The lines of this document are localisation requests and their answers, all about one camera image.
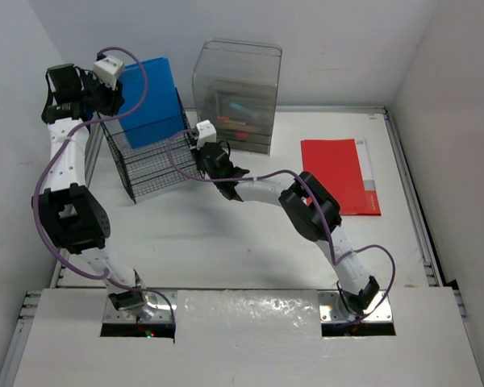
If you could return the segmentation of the pink black highlighter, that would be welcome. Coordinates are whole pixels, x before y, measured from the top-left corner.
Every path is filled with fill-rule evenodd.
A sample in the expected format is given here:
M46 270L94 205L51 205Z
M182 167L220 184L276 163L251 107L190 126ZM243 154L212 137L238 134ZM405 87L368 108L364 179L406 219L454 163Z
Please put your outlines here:
M233 140L239 140L239 141L248 141L250 138L250 134L245 131L219 130L218 136L223 137L225 139L233 139Z

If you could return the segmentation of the orange black highlighter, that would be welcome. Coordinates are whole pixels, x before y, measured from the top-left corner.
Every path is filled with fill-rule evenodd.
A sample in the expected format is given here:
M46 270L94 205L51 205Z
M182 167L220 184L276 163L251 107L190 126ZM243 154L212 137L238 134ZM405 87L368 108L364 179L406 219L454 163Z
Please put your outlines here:
M247 121L244 121L244 120L241 120L241 119L234 119L234 118L230 118L230 117L227 117L227 116L221 116L219 117L219 121L221 123L230 123L230 124L235 124L235 125L246 125L248 122Z

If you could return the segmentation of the blue glue stick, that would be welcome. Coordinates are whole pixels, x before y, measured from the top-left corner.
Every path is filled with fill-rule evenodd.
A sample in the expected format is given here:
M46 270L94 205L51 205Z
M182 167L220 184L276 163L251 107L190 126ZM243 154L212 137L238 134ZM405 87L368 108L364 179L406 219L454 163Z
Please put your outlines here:
M241 114L246 114L247 116L253 118L253 119L257 119L259 117L259 114L254 111L254 110L251 110L245 106L242 106L236 102L231 102L229 104L229 106L233 109L233 110L236 110L238 112L240 112Z

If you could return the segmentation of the black wire mesh shelf rack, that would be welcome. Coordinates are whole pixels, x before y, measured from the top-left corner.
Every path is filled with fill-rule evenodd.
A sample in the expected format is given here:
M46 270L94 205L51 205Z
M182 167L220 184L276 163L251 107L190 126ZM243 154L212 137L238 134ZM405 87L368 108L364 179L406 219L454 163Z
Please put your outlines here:
M142 127L121 129L116 121L101 123L120 181L137 203L171 190L187 177L200 177L191 151L190 122L182 101L180 113Z

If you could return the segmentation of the blue folder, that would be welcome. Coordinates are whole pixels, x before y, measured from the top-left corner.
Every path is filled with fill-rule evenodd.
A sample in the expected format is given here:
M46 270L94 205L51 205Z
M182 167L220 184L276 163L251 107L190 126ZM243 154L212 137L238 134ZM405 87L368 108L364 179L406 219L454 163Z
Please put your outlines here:
M185 129L169 60L160 57L141 63L148 77L148 92L136 111L119 120L133 149L158 143ZM131 64L126 67L119 80L123 84L124 99L119 114L123 114L139 102L144 91L144 78L139 66Z

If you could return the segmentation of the clear plastic drawer organizer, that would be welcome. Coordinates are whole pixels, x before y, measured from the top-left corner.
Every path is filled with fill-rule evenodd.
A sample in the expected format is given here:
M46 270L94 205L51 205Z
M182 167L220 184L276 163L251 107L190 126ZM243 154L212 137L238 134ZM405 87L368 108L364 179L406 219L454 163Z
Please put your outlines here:
M282 48L241 40L210 39L204 43L194 66L192 90L199 121L210 120L217 140L232 149L268 155L271 150ZM236 102L259 114L253 119L233 110ZM246 125L226 124L219 117L247 121ZM248 141L225 139L219 130L245 131Z

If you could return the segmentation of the red folder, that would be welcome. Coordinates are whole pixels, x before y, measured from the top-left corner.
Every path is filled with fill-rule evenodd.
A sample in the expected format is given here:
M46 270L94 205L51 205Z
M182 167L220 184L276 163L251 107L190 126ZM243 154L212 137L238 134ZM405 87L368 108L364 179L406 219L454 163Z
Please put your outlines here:
M382 214L365 139L305 139L303 169L338 201L342 215Z

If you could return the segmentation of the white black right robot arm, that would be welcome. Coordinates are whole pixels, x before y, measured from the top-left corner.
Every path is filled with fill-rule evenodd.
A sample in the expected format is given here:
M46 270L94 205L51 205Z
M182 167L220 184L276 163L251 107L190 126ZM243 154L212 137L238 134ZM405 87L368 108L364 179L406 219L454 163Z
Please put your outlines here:
M359 318L365 315L378 295L379 284L346 238L339 203L313 174L282 170L268 177L252 177L247 169L236 167L230 154L215 142L198 141L192 153L198 169L227 200L281 208L293 228L326 256L348 312Z

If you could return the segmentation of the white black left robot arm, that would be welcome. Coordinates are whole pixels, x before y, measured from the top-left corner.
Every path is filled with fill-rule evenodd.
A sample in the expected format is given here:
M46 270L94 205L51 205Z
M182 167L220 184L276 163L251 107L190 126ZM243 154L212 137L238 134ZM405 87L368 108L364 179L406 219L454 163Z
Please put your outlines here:
M140 315L148 304L136 270L108 246L111 225L86 181L86 145L92 126L118 114L124 100L116 76L106 82L75 64L47 69L48 96L41 118L50 135L50 161L32 197L35 224L46 246L80 256L92 269L84 277L103 281L117 311Z

